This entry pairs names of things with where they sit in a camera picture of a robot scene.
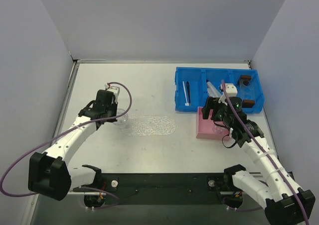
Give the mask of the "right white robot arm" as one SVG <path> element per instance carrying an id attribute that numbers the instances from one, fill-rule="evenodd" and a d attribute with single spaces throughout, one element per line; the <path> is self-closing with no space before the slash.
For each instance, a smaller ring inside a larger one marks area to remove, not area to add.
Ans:
<path id="1" fill-rule="evenodd" d="M 316 201 L 314 194 L 302 189 L 285 170 L 260 127 L 247 119 L 242 100 L 230 97 L 221 102 L 208 97 L 201 111 L 203 119 L 223 123 L 229 136 L 249 156 L 264 179 L 261 182 L 242 165 L 234 165 L 224 170 L 230 185 L 257 202 L 272 225 L 309 224 Z"/>

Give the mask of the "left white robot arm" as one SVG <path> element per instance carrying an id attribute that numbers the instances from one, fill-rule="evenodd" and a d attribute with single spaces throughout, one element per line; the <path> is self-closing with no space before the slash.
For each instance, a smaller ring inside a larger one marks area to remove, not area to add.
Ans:
<path id="1" fill-rule="evenodd" d="M 115 122 L 119 87 L 99 90 L 95 100 L 76 117 L 71 132 L 61 136 L 43 153 L 34 153 L 29 160 L 28 189 L 61 201 L 69 191 L 86 186 L 91 191 L 101 189 L 101 169 L 92 165 L 68 167 L 71 158 L 85 140 L 103 125 L 102 118 Z"/>

